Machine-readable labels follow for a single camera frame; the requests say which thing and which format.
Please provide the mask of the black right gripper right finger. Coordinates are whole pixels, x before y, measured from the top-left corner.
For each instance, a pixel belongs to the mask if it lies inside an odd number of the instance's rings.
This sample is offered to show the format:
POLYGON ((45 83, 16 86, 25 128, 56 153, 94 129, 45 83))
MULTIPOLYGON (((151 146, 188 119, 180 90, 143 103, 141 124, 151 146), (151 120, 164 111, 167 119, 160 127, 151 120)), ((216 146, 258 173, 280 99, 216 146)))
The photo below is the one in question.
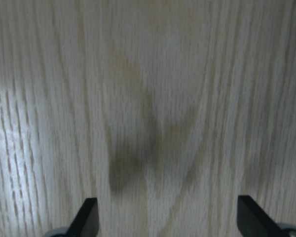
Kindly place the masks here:
POLYGON ((249 195, 237 198, 237 228, 243 237, 296 237, 296 226, 276 223, 249 195))

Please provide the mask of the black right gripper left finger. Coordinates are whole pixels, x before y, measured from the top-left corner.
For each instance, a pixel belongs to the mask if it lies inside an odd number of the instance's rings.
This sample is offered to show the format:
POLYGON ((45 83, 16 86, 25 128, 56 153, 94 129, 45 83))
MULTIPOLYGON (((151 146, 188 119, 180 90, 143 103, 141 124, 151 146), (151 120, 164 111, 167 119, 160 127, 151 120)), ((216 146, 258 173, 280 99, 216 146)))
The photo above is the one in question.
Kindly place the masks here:
POLYGON ((99 233, 99 210, 96 197, 86 198, 69 227, 50 230, 45 237, 96 237, 99 233))

